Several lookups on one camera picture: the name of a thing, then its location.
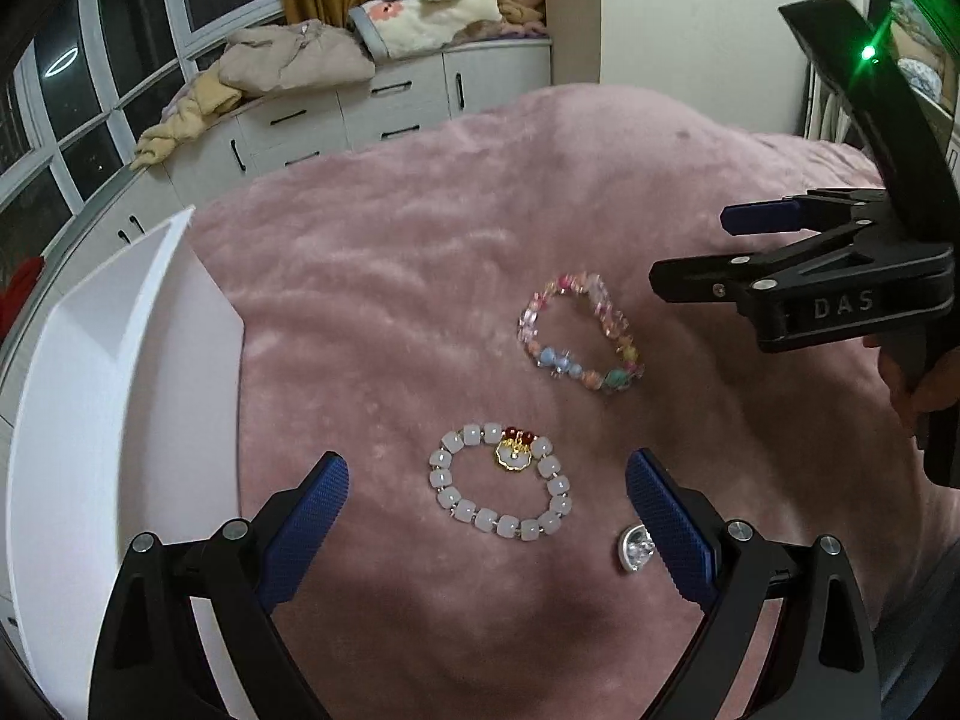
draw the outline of drawer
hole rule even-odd
[[[332,135],[344,128],[340,103],[333,91],[270,98],[240,114],[237,121],[253,154],[296,141],[315,130]]]
[[[316,130],[282,146],[274,146],[267,151],[253,154],[253,164],[256,165],[257,172],[262,175],[271,170],[296,165],[298,162],[304,162],[321,154],[334,154],[346,150],[347,133],[344,132],[343,127],[335,133]]]
[[[378,141],[385,132],[416,124],[432,127],[450,118],[440,55],[379,68],[372,80],[342,89],[339,95],[352,148]],[[418,111],[419,116],[410,116]]]
[[[383,111],[376,117],[357,117],[352,125],[347,126],[347,137],[351,148],[363,148],[371,143],[384,143],[421,132],[449,120],[450,111],[445,101],[423,107],[400,108]]]

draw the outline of colorful beaded bracelet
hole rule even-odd
[[[536,318],[555,295],[584,295],[593,307],[593,315],[600,319],[604,335],[616,344],[616,352],[623,361],[622,367],[608,371],[606,375],[596,370],[584,370],[570,352],[558,352],[552,346],[543,346],[537,339]],[[542,293],[534,293],[520,315],[520,343],[538,367],[549,368],[554,376],[569,376],[587,389],[603,389],[618,392],[627,389],[635,379],[643,375],[644,365],[634,339],[627,332],[630,325],[613,308],[610,294],[597,274],[567,274],[551,281]]]
[[[546,481],[550,493],[550,508],[536,519],[518,519],[510,514],[497,514],[493,509],[477,508],[453,487],[450,464],[453,456],[465,446],[479,446],[480,442],[496,447],[494,459],[503,469],[522,471],[537,460],[536,471]],[[535,436],[514,427],[503,429],[495,422],[464,425],[440,440],[440,449],[430,455],[430,486],[437,490],[437,502],[459,522],[472,523],[483,533],[496,530],[503,538],[536,541],[541,533],[552,536],[560,530],[560,518],[570,514],[570,480],[560,475],[560,461],[553,456],[553,445],[546,436]]]

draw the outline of silver charm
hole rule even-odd
[[[647,565],[656,552],[656,546],[654,546],[654,539],[650,538],[650,533],[647,532],[646,525],[641,522],[620,534],[616,552],[620,557],[623,570],[632,574]]]

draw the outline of pink fluffy blanket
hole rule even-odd
[[[652,447],[682,485],[767,538],[848,548],[872,618],[960,533],[925,482],[875,353],[755,348],[730,306],[669,306],[655,260],[773,245],[721,230],[729,203],[872,185],[860,153],[719,127],[653,93],[555,88],[370,151],[273,173],[198,214],[195,248],[247,326],[243,511],[327,449],[352,471],[344,512],[275,622],[337,720],[635,720],[700,619],[659,559],[614,557],[635,522],[627,456]],[[604,397],[555,381],[515,337],[531,293],[597,271],[632,321],[646,377]],[[544,341],[613,362],[566,304]],[[574,508],[554,536],[504,541],[450,519],[427,458],[474,421],[548,435]],[[532,470],[458,456],[498,512],[547,503]],[[765,615],[725,709],[738,716],[773,629]]]

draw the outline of white cube bead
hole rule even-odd
[[[565,476],[558,476],[546,483],[551,495],[563,495],[570,489],[570,480]]]
[[[534,457],[539,460],[542,457],[546,457],[553,451],[553,445],[550,443],[550,440],[546,436],[539,436],[534,439],[534,442],[530,445],[530,451],[534,453]]]
[[[431,466],[438,467],[438,469],[449,469],[450,463],[453,462],[453,455],[451,455],[445,449],[438,449],[432,455],[430,455],[430,464]]]
[[[454,430],[451,430],[449,433],[447,433],[440,443],[450,450],[451,455],[457,454],[457,452],[464,448],[464,440],[461,439]]]
[[[453,484],[453,474],[447,469],[433,469],[430,471],[430,486],[439,490]]]
[[[503,437],[503,426],[496,422],[488,422],[483,426],[483,440],[489,445],[496,445]]]
[[[573,501],[569,495],[554,495],[550,499],[550,511],[563,514],[566,517],[573,509]]]
[[[457,508],[453,509],[453,518],[460,522],[470,522],[473,519],[473,513],[477,511],[477,504],[467,498],[461,498],[457,503]]]
[[[479,446],[482,434],[480,425],[464,425],[464,444],[467,446]]]
[[[560,514],[556,512],[544,512],[537,519],[539,526],[544,529],[547,536],[552,536],[560,530]]]
[[[491,533],[496,527],[496,512],[493,509],[480,509],[473,519],[474,525],[484,533]]]
[[[513,538],[517,535],[517,525],[520,525],[520,521],[516,517],[504,514],[500,522],[496,523],[496,534],[503,538]]]
[[[525,519],[520,523],[520,538],[524,541],[536,541],[539,538],[539,522]]]
[[[536,464],[536,470],[544,479],[549,479],[555,473],[560,473],[560,461],[553,455],[547,455],[543,460]]]
[[[462,497],[457,488],[443,488],[437,493],[437,503],[445,509],[452,509]]]

